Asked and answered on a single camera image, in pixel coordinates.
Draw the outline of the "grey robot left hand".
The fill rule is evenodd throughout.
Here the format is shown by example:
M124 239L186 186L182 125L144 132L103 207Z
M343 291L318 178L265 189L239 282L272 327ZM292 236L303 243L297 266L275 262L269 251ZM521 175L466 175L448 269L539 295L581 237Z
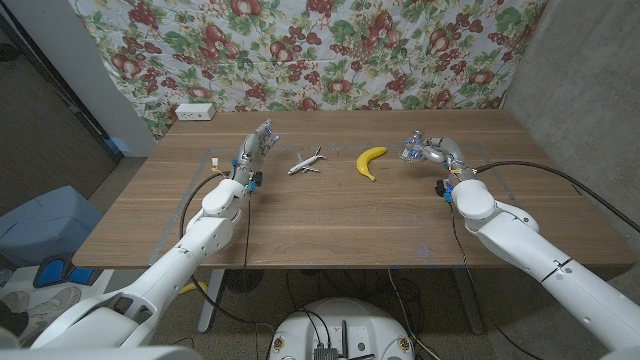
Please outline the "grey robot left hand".
M267 119L247 135L239 148L237 164L231 173L232 180L247 186L251 175L261 169L264 158L280 139L273 134L271 125L272 120Z

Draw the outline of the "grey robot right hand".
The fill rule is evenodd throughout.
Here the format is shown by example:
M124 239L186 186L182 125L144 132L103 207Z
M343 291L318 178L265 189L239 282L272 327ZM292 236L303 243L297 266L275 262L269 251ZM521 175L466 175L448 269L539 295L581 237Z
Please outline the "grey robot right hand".
M459 145L449 137L428 137L422 131L415 130L403 141L399 157L407 163L430 161L444 164L450 176L458 181L475 178Z

